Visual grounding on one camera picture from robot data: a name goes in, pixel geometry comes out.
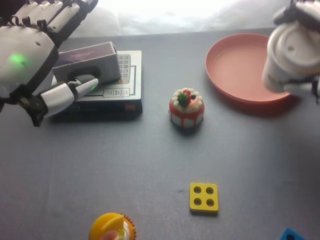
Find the white robotic hand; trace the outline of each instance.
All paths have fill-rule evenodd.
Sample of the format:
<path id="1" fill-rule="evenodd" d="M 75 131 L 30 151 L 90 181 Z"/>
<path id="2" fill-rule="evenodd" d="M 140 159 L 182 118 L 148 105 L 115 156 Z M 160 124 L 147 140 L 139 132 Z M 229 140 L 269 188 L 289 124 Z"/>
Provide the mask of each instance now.
<path id="1" fill-rule="evenodd" d="M 20 105 L 38 127 L 45 116 L 62 111 L 97 86 L 96 77 L 81 75 L 32 94 L 58 60 L 58 47 L 97 3 L 26 0 L 7 25 L 0 21 L 0 112 L 4 104 Z"/>
<path id="2" fill-rule="evenodd" d="M 320 96 L 320 2 L 291 1 L 273 16 L 262 80 L 273 92 Z"/>

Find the plate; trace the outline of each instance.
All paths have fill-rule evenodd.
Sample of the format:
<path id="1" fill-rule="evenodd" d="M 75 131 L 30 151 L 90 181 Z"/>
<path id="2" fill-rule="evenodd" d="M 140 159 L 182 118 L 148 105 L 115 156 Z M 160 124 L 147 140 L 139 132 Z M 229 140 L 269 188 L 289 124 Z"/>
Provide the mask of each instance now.
<path id="1" fill-rule="evenodd" d="M 245 33 L 214 44 L 205 64 L 215 87 L 233 100 L 250 104 L 269 104 L 288 97 L 288 92 L 267 90 L 262 82 L 268 39 L 265 35 Z"/>

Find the white cup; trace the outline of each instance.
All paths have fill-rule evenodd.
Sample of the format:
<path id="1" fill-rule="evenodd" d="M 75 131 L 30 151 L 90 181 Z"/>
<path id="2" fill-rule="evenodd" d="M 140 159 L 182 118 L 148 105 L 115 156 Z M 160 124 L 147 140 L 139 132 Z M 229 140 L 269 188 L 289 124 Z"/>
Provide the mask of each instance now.
<path id="1" fill-rule="evenodd" d="M 285 92 L 285 84 L 320 73 L 320 34 L 299 23 L 282 24 L 271 34 L 262 81 L 272 92 Z"/>

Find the gray tablecloth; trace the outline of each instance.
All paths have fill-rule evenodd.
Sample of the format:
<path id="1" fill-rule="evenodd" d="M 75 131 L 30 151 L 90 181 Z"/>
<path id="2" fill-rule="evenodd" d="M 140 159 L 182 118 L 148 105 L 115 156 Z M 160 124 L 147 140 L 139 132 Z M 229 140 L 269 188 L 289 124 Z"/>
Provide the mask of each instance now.
<path id="1" fill-rule="evenodd" d="M 107 41 L 142 50 L 143 114 L 130 121 L 46 119 L 36 128 L 22 108 L 6 105 L 0 239 L 86 240 L 98 216 L 117 212 L 133 219 L 139 240 L 277 240 L 287 227 L 318 240 L 319 107 L 312 99 L 252 109 L 220 96 L 207 78 L 206 53 L 236 33 L 67 40 L 61 50 Z M 169 100 L 184 87 L 205 103 L 194 134 L 169 121 Z M 190 213 L 191 182 L 218 185 L 217 216 Z"/>

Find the strawberry cake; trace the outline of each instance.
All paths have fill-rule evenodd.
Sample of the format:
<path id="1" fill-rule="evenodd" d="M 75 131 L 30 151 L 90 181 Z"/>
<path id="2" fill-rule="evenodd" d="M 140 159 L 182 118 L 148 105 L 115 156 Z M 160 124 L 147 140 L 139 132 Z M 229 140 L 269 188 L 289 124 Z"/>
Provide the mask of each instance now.
<path id="1" fill-rule="evenodd" d="M 205 104 L 192 88 L 177 90 L 169 103 L 170 120 L 182 129 L 195 128 L 204 119 Z"/>

